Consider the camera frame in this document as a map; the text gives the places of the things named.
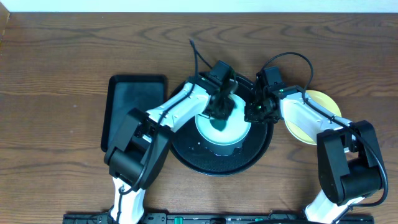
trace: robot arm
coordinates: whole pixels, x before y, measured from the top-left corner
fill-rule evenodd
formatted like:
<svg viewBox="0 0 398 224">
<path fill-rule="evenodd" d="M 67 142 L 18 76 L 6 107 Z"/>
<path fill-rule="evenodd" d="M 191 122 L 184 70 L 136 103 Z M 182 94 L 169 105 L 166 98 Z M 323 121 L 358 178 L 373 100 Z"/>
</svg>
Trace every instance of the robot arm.
<svg viewBox="0 0 398 224">
<path fill-rule="evenodd" d="M 297 125 L 317 143 L 318 177 L 322 190 L 306 207 L 307 220 L 334 223 L 345 214 L 349 205 L 382 189 L 380 167 L 365 146 L 349 131 L 305 103 L 303 90 L 299 86 L 286 87 L 277 67 L 264 69 L 257 74 L 256 90 L 256 101 L 245 108 L 246 121 L 276 123 L 284 119 Z M 371 144 L 383 166 L 376 132 L 369 122 L 353 123 L 340 118 L 314 102 L 307 94 L 305 97 L 322 113 L 354 127 Z M 358 158 L 347 162 L 345 153 L 350 151 L 359 152 Z"/>
<path fill-rule="evenodd" d="M 234 107 L 234 101 L 228 97 L 234 88 L 232 75 L 232 68 L 219 61 L 210 72 L 201 73 L 198 80 L 189 78 L 182 90 L 163 105 L 146 112 L 134 108 L 126 115 L 104 158 L 115 184 L 114 207 L 110 212 L 114 221 L 135 224 L 141 219 L 145 189 L 163 167 L 174 133 L 189 119 L 200 113 L 228 119 Z M 168 112 L 160 121 L 165 110 Z M 158 135 L 152 142 L 159 121 Z M 150 144 L 153 151 L 144 169 Z M 121 197 L 119 189 L 128 194 Z"/>
</svg>

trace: black round plate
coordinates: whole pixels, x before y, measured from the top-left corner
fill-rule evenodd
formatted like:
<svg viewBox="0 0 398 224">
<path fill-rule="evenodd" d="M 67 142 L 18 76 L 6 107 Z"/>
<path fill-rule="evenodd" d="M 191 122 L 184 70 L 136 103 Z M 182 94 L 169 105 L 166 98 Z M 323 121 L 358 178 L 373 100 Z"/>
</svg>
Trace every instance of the black round plate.
<svg viewBox="0 0 398 224">
<path fill-rule="evenodd" d="M 246 103 L 254 98 L 253 83 L 237 76 L 239 87 L 235 94 Z M 172 93 L 176 95 L 182 83 Z M 185 123 L 174 136 L 171 151 L 187 167 L 207 175 L 224 176 L 242 172 L 255 164 L 267 151 L 274 130 L 273 123 L 252 123 L 246 137 L 229 146 L 213 144 L 198 132 L 195 118 Z"/>
</svg>

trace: wood grain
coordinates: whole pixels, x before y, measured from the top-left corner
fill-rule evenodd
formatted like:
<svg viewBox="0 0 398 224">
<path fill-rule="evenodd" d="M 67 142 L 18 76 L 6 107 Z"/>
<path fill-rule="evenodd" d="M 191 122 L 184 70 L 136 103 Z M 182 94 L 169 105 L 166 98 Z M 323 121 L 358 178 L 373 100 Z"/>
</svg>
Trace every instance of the wood grain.
<svg viewBox="0 0 398 224">
<path fill-rule="evenodd" d="M 0 49 L 0 223 L 60 223 L 67 212 L 112 206 L 100 150 L 109 77 L 163 73 L 170 93 L 193 73 L 189 38 L 208 61 L 224 60 L 252 80 L 276 54 L 306 55 L 315 67 L 310 88 L 377 131 L 389 198 L 355 212 L 397 223 L 397 21 L 396 14 L 12 14 Z M 307 81 L 299 58 L 277 64 L 288 84 Z M 231 177 L 198 174 L 169 154 L 145 206 L 180 213 L 300 210 L 320 190 L 317 175 L 316 148 L 280 122 L 265 156 Z"/>
</svg>

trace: white wall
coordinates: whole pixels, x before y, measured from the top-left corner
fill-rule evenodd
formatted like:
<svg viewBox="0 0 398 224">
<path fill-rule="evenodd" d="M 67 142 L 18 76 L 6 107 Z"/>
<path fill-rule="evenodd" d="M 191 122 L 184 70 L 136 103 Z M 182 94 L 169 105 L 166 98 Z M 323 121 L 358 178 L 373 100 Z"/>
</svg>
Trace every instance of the white wall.
<svg viewBox="0 0 398 224">
<path fill-rule="evenodd" d="M 398 0 L 0 0 L 10 12 L 398 12 Z"/>
</svg>

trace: yellow plate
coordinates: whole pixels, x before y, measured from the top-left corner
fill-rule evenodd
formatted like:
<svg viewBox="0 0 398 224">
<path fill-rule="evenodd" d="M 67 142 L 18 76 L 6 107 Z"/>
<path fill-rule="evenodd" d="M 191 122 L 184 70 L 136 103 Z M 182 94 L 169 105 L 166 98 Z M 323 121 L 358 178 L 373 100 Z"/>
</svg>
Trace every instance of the yellow plate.
<svg viewBox="0 0 398 224">
<path fill-rule="evenodd" d="M 315 102 L 326 108 L 328 111 L 334 113 L 337 116 L 341 116 L 340 109 L 337 106 L 336 102 L 333 101 L 328 95 L 315 90 L 307 90 L 306 93 L 308 93 Z M 310 136 L 305 134 L 305 132 L 303 132 L 294 123 L 291 123 L 290 121 L 285 121 L 285 124 L 287 129 L 290 131 L 290 133 L 292 133 L 295 138 L 304 143 L 316 145 L 315 141 L 313 141 Z"/>
</svg>

